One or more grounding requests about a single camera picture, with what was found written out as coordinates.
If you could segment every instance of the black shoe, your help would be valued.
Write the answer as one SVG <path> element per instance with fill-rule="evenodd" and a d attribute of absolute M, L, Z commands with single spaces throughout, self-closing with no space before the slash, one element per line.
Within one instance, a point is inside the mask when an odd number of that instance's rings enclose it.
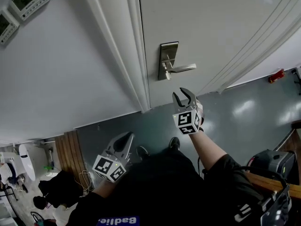
<path fill-rule="evenodd" d="M 147 159 L 150 156 L 148 151 L 143 146 L 138 146 L 136 148 L 136 152 L 137 152 L 137 155 L 141 158 L 142 161 Z"/>
<path fill-rule="evenodd" d="M 180 140 L 177 137 L 173 137 L 171 138 L 170 142 L 169 142 L 169 146 L 170 149 L 172 150 L 180 150 Z"/>
<path fill-rule="evenodd" d="M 24 190 L 26 193 L 28 193 L 28 190 L 27 190 L 27 188 L 25 187 L 24 184 L 22 184 L 22 188 L 23 188 L 23 190 Z"/>

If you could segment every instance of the wooden board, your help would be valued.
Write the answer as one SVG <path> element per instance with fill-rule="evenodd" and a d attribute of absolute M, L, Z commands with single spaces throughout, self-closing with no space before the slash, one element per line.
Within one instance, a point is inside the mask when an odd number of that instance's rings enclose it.
<path fill-rule="evenodd" d="M 56 137 L 55 145 L 62 170 L 73 174 L 78 183 L 81 182 L 85 188 L 88 188 L 91 181 L 87 174 L 81 174 L 86 167 L 82 159 L 77 132 L 69 131 L 63 136 Z"/>
<path fill-rule="evenodd" d="M 277 191 L 282 189 L 279 181 L 255 175 L 253 173 L 246 174 L 250 182 L 258 189 L 263 191 Z M 301 186 L 290 184 L 290 196 L 292 199 L 301 201 Z"/>

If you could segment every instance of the white wall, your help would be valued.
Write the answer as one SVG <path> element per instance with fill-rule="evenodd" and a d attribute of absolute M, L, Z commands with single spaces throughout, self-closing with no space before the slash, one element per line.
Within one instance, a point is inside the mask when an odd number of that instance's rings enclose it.
<path fill-rule="evenodd" d="M 274 53 L 263 60 L 249 73 L 245 74 L 229 87 L 253 81 L 270 74 L 274 74 L 280 69 L 288 70 L 300 66 L 301 64 L 301 28 L 296 31 L 283 45 Z"/>
<path fill-rule="evenodd" d="M 115 63 L 86 0 L 51 0 L 0 49 L 0 140 L 52 137 L 137 111 Z"/>

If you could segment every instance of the wooden baseboard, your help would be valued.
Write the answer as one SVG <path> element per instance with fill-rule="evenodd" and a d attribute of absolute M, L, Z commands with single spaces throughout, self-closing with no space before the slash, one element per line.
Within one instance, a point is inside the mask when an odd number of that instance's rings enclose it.
<path fill-rule="evenodd" d="M 78 183 L 82 183 L 85 188 L 91 184 L 90 177 L 87 174 L 80 174 L 86 170 L 81 151 L 77 131 L 69 131 L 62 136 L 55 138 L 57 154 L 62 170 L 74 175 Z"/>

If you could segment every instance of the red object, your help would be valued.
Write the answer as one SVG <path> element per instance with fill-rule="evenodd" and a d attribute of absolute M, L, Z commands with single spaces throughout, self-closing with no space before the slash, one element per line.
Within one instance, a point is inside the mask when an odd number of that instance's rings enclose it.
<path fill-rule="evenodd" d="M 276 80 L 284 77 L 285 72 L 284 69 L 278 71 L 277 73 L 273 74 L 272 76 L 269 77 L 269 82 L 274 83 Z"/>

